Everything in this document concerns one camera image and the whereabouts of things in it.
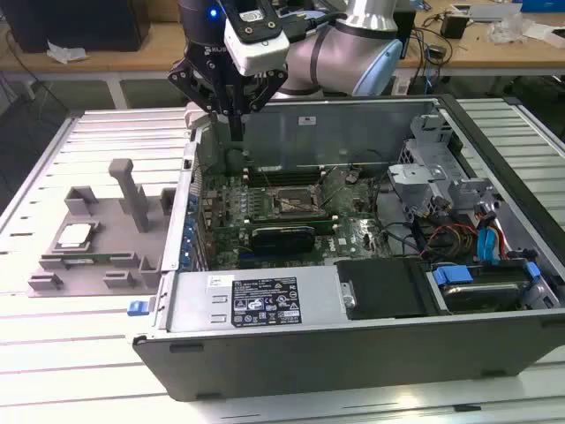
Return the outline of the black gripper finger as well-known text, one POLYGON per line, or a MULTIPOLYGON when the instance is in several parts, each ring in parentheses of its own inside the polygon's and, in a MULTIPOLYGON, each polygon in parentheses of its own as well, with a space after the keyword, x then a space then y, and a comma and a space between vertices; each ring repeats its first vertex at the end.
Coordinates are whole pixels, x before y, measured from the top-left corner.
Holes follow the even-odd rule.
POLYGON ((237 116, 233 98, 228 92, 223 68, 216 57, 198 60, 196 64, 186 57, 182 58, 173 65, 168 80, 208 115, 223 117, 228 122, 231 140, 237 140, 237 116))
POLYGON ((259 112, 287 80, 287 72, 263 72, 242 77, 236 90, 236 141, 244 136, 244 116, 259 112))

